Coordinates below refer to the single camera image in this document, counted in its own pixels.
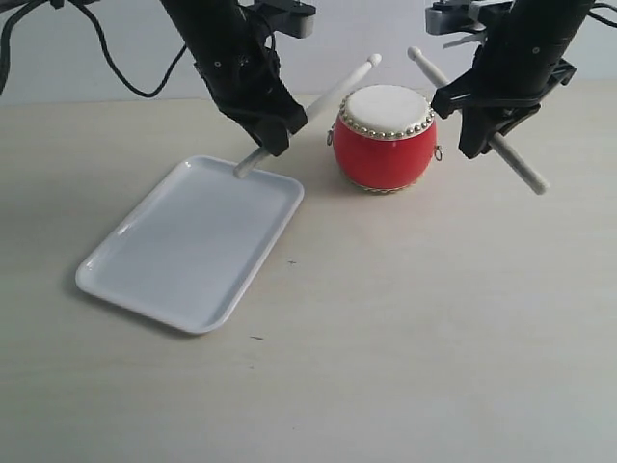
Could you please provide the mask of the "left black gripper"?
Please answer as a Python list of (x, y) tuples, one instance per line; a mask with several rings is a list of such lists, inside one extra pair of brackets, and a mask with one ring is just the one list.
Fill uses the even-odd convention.
[(190, 52), (224, 114), (279, 156), (308, 118), (280, 78), (268, 22), (236, 1), (190, 3)]

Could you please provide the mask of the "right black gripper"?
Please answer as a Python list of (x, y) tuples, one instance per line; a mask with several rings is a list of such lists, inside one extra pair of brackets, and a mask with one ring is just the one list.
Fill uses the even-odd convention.
[(567, 85), (577, 68), (563, 58), (577, 33), (575, 1), (516, 1), (465, 71), (436, 88), (431, 108), (443, 119), (461, 111), (458, 148), (468, 159), (491, 150), (535, 115), (543, 97)]

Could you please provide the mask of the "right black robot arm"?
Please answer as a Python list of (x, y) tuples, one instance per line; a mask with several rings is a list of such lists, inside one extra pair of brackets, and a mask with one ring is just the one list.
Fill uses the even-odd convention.
[(462, 112), (459, 150), (469, 159), (491, 150), (490, 140), (506, 135), (535, 115), (541, 101), (576, 68), (563, 59), (589, 13), (591, 1), (516, 1), (509, 10), (481, 8), (487, 36), (471, 68), (439, 87), (433, 110), (442, 118)]

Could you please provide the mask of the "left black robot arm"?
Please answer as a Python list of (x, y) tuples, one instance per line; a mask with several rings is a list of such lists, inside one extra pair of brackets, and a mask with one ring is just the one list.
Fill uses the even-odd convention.
[(302, 1), (175, 0), (162, 3), (219, 111), (278, 156), (308, 123), (282, 82), (275, 34), (312, 33), (316, 8)]

